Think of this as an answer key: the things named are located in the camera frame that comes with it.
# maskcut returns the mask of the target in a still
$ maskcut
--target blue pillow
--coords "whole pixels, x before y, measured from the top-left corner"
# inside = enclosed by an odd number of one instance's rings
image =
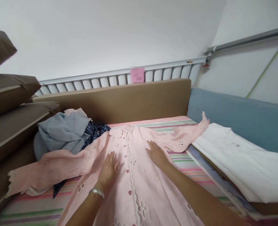
[[[187,116],[217,123],[271,152],[278,153],[278,104],[193,88]]]

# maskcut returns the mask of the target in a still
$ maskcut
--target hand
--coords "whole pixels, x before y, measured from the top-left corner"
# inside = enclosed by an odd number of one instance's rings
[[[147,141],[149,144],[150,150],[146,148],[147,153],[149,154],[151,160],[153,163],[162,169],[167,164],[170,164],[168,159],[166,158],[164,151],[162,148],[160,148],[155,142],[153,141]]]
[[[118,171],[119,171],[119,162],[114,161],[115,152],[108,154],[106,159],[103,162],[101,171],[98,177],[98,181],[94,188],[100,189],[103,192],[106,192],[112,182],[115,180]]]

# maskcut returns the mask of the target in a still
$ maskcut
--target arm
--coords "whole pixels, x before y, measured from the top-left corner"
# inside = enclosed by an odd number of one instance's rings
[[[109,192],[110,185],[116,178],[119,163],[114,163],[115,152],[108,154],[103,162],[98,181],[94,188],[101,190],[104,194]],[[101,207],[102,197],[96,193],[90,193],[79,208],[72,215],[66,226],[92,226],[95,217]]]
[[[147,142],[150,150],[146,149],[146,151],[153,163],[176,185],[205,226],[248,225],[206,189],[176,169],[156,143]]]

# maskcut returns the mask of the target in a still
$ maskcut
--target pink dress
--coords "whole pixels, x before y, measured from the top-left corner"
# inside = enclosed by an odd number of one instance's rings
[[[64,226],[97,182],[106,155],[115,151],[121,169],[94,225],[203,225],[176,186],[153,164],[145,148],[149,148],[147,140],[156,142],[173,163],[167,150],[183,152],[208,124],[203,113],[198,125],[179,127],[174,134],[129,125],[112,129],[77,155],[67,150],[53,151],[44,154],[39,162],[10,171],[8,196],[83,175],[59,218],[57,225]]]

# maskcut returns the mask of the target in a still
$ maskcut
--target green cord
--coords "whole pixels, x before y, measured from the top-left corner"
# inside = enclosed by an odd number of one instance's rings
[[[258,83],[260,82],[260,80],[262,79],[263,75],[265,74],[265,72],[267,71],[267,69],[270,67],[271,63],[274,61],[274,59],[278,56],[278,50],[275,53],[275,55],[273,56],[273,58],[270,60],[270,62],[268,63],[268,65],[265,67],[264,71],[262,72],[262,74],[259,76],[258,80],[256,81],[255,85],[253,86],[253,88],[251,89],[251,91],[248,93],[248,95],[245,98],[249,98],[249,96],[252,94],[252,92],[254,91],[254,89],[256,88],[256,86],[258,85]]]

